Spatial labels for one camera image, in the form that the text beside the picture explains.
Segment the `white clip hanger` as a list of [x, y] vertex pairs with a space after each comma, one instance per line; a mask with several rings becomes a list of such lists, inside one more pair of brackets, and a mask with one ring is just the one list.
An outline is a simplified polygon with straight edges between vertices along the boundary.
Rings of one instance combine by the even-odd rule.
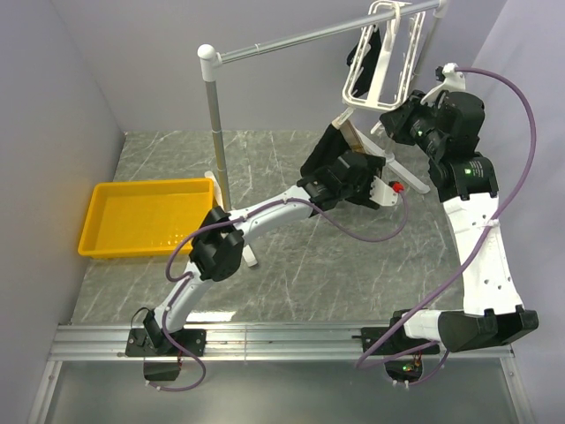
[[[418, 45], [421, 38], [426, 14], [423, 11], [408, 12], [411, 4], [404, 1], [375, 1], [370, 5], [368, 14], [391, 12], [393, 17], [380, 24], [370, 24], [361, 29], [361, 35], [356, 47], [350, 52], [346, 63], [349, 73], [342, 89], [342, 100], [345, 111], [337, 117], [339, 121], [350, 118], [356, 110], [370, 110], [379, 113], [389, 112], [399, 107], [407, 98], [413, 71], [417, 62]], [[401, 29], [408, 31], [407, 44], [402, 53], [402, 63], [395, 85], [395, 92], [389, 100], [383, 94], [388, 70], [393, 57], [396, 39]], [[352, 96], [352, 90], [361, 72], [361, 62], [368, 51], [368, 42], [373, 33], [380, 30], [381, 50], [373, 74], [372, 82], [367, 93], [360, 98]]]

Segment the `black underwear with beige waistband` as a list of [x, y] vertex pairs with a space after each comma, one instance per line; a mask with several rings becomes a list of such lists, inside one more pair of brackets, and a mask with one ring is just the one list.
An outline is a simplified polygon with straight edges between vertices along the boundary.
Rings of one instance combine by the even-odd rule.
[[347, 118], [339, 121], [337, 118], [326, 128], [313, 151], [300, 168], [300, 176], [313, 174], [318, 168], [331, 165], [340, 155], [353, 151], [368, 155], [357, 129]]

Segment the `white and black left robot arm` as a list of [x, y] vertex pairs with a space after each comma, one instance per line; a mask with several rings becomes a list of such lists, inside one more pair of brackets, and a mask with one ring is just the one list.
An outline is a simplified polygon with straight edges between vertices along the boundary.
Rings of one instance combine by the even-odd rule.
[[244, 248], [255, 239], [331, 210], [341, 201], [379, 207], [371, 190], [384, 164], [380, 156], [346, 150], [267, 201], [231, 212], [220, 206], [210, 209], [201, 226], [177, 245], [167, 261], [165, 277], [175, 287], [144, 318], [147, 345], [159, 355], [173, 352], [188, 314], [211, 285], [237, 272]]

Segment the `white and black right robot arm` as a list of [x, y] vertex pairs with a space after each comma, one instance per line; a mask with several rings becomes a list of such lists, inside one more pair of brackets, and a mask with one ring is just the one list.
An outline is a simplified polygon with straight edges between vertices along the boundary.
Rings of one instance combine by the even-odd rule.
[[463, 272], [463, 308], [416, 313], [397, 311], [390, 345], [410, 352], [420, 339], [439, 342], [451, 352], [509, 345], [539, 326], [517, 293], [502, 240], [497, 209], [499, 187], [493, 163], [477, 150], [485, 120], [475, 95], [442, 90], [430, 102], [413, 91], [380, 121], [387, 136], [417, 146], [427, 156], [429, 177], [448, 219]]

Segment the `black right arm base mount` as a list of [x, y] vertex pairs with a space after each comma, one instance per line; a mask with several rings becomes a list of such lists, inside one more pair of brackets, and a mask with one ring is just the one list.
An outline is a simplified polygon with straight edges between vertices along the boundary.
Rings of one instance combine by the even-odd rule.
[[[362, 327], [359, 336], [353, 336], [360, 340], [363, 352], [366, 352], [386, 332], [388, 327]], [[385, 341], [374, 353], [374, 355], [388, 356], [409, 350], [427, 343], [425, 339], [409, 338], [403, 329], [399, 329], [391, 338]]]

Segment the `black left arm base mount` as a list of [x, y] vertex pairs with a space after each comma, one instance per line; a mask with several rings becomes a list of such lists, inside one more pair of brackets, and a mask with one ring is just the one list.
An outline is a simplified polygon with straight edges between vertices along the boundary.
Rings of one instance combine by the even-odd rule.
[[[201, 357], [204, 354], [207, 332], [204, 329], [182, 329], [172, 334], [172, 338], [187, 351]], [[173, 357], [180, 350], [165, 337], [159, 347], [154, 347], [147, 332], [142, 328], [130, 330], [124, 355], [126, 357]]]

